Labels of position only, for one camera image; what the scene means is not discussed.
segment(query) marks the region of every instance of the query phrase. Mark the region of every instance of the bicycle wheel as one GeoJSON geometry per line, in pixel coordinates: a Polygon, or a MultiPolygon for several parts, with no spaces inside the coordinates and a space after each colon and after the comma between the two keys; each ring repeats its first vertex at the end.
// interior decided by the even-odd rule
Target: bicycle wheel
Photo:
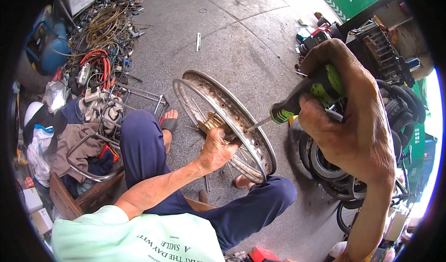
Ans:
{"type": "Polygon", "coordinates": [[[212,128],[228,125],[232,139],[238,137],[243,145],[229,165],[255,183],[263,183],[276,171],[276,156],[262,128],[248,133],[256,121],[240,101],[224,86],[204,73],[188,70],[183,79],[172,82],[180,101],[196,129],[208,133],[212,128]]]}
{"type": "Polygon", "coordinates": [[[342,203],[339,203],[336,221],[338,222],[339,228],[347,235],[350,235],[351,228],[358,216],[359,210],[360,208],[349,210],[342,203]]]}

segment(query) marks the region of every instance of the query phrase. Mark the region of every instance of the sandal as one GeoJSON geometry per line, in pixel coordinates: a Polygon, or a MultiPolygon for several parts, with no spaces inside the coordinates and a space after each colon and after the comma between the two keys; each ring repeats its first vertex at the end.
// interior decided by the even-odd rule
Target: sandal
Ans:
{"type": "Polygon", "coordinates": [[[170,118],[167,119],[165,117],[160,120],[161,129],[167,129],[171,134],[175,132],[178,126],[178,119],[170,118]]]}

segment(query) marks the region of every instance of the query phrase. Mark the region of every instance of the metal frame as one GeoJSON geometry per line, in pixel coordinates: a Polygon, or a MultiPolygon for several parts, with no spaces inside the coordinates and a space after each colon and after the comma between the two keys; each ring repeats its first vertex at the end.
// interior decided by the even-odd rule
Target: metal frame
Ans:
{"type": "Polygon", "coordinates": [[[99,123],[98,123],[98,127],[97,127],[97,129],[96,129],[96,132],[95,132],[95,133],[92,133],[92,134],[89,134],[89,135],[87,135],[87,136],[85,136],[84,138],[82,138],[79,142],[77,142],[74,146],[72,146],[72,147],[67,151],[67,153],[66,153],[66,160],[67,160],[67,162],[68,162],[68,164],[70,165],[71,168],[73,168],[75,171],[79,172],[81,175],[83,175],[83,176],[85,176],[85,177],[87,177],[87,178],[89,178],[89,179],[92,179],[93,181],[96,181],[96,182],[106,182],[106,181],[109,181],[109,180],[113,179],[114,177],[116,177],[117,175],[119,175],[119,174],[124,170],[124,167],[120,167],[120,168],[118,168],[118,170],[114,170],[114,171],[112,171],[111,173],[109,173],[109,174],[107,174],[107,175],[104,175],[104,176],[94,175],[94,174],[92,174],[92,173],[89,173],[89,172],[87,172],[87,171],[82,170],[82,169],[79,168],[77,165],[75,165],[74,162],[72,162],[72,161],[70,160],[70,155],[71,155],[77,148],[79,148],[79,147],[81,146],[82,143],[85,143],[85,142],[86,142],[88,139],[90,139],[90,138],[92,138],[92,139],[101,139],[101,140],[104,140],[105,142],[107,142],[107,143],[109,144],[109,146],[112,146],[112,147],[115,148],[115,149],[120,149],[119,141],[117,141],[117,140],[114,139],[114,138],[109,139],[109,138],[107,138],[107,137],[104,137],[103,135],[99,134],[99,130],[101,129],[101,124],[103,124],[104,121],[106,121],[106,122],[111,123],[112,125],[115,126],[115,129],[114,129],[114,132],[113,132],[113,137],[115,136],[116,131],[121,127],[121,125],[120,125],[120,124],[117,124],[117,123],[115,123],[114,121],[109,120],[109,119],[107,119],[107,118],[104,117],[104,115],[105,115],[105,110],[106,110],[105,106],[108,105],[109,101],[112,101],[112,102],[114,102],[115,104],[120,104],[120,105],[122,105],[123,108],[124,108],[124,112],[125,112],[126,109],[129,109],[129,110],[136,110],[135,108],[133,108],[133,107],[131,107],[130,105],[127,104],[127,101],[128,101],[128,99],[129,99],[130,95],[132,95],[132,94],[133,94],[133,95],[136,95],[136,96],[143,97],[143,98],[148,99],[148,100],[151,100],[151,101],[155,101],[155,102],[157,103],[156,106],[155,106],[155,109],[154,109],[154,111],[153,111],[153,113],[154,113],[155,115],[157,114],[157,111],[158,111],[158,109],[160,108],[160,105],[162,104],[162,108],[161,108],[161,111],[160,111],[160,115],[159,115],[159,118],[158,118],[158,122],[161,120],[161,116],[162,116],[162,114],[163,114],[163,112],[164,112],[164,109],[167,108],[167,107],[169,107],[169,103],[168,103],[168,101],[166,100],[166,98],[164,97],[164,95],[156,95],[156,94],[154,94],[154,93],[147,92],[147,91],[144,91],[144,90],[141,90],[141,89],[132,87],[132,86],[127,86],[127,85],[124,85],[124,84],[121,84],[121,83],[115,83],[115,84],[112,86],[111,90],[109,91],[109,93],[108,93],[108,95],[107,95],[107,97],[106,97],[106,99],[105,99],[104,109],[103,109],[103,111],[102,111],[101,117],[99,118],[99,123]],[[114,99],[111,98],[111,95],[112,95],[112,93],[113,93],[115,90],[119,90],[119,91],[122,91],[122,92],[126,92],[126,96],[125,96],[123,102],[119,102],[119,101],[116,101],[116,100],[114,100],[114,99]]]}
{"type": "Polygon", "coordinates": [[[237,136],[242,141],[246,149],[241,148],[245,153],[240,152],[245,160],[236,155],[229,161],[231,166],[256,183],[265,182],[266,176],[276,171],[276,156],[265,133],[261,128],[245,132],[256,123],[256,120],[224,86],[210,76],[195,70],[186,71],[183,79],[174,79],[172,85],[175,96],[196,125],[198,118],[204,121],[206,117],[199,112],[200,110],[192,107],[196,106],[196,103],[190,97],[188,89],[199,95],[225,121],[233,132],[229,136],[237,136]],[[253,163],[245,162],[250,162],[245,158],[245,154],[251,155],[249,158],[255,163],[255,169],[252,167],[253,163]]]}

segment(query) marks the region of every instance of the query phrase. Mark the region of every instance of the foot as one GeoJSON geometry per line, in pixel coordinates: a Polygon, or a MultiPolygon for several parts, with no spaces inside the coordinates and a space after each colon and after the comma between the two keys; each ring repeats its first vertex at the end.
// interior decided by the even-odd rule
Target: foot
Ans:
{"type": "Polygon", "coordinates": [[[247,187],[248,190],[250,190],[254,184],[255,183],[251,182],[251,180],[246,178],[244,175],[240,175],[236,178],[236,187],[238,188],[247,187]]]}
{"type": "MultiPolygon", "coordinates": [[[[166,114],[164,114],[164,118],[166,119],[178,119],[178,111],[170,110],[166,114]]],[[[163,139],[164,139],[164,147],[166,148],[166,154],[170,151],[170,143],[172,142],[172,134],[169,130],[163,129],[163,139]]]]}

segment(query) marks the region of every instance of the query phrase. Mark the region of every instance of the cardboard box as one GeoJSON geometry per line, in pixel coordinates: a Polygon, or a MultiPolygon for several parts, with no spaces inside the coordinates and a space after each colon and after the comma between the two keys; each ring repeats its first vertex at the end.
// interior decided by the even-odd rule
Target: cardboard box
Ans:
{"type": "Polygon", "coordinates": [[[31,214],[31,219],[41,235],[53,228],[53,221],[49,217],[45,208],[40,209],[37,212],[33,212],[31,214]]]}
{"type": "Polygon", "coordinates": [[[40,200],[35,187],[24,189],[23,194],[25,194],[26,208],[28,208],[29,213],[36,212],[43,208],[43,203],[40,200]]]}

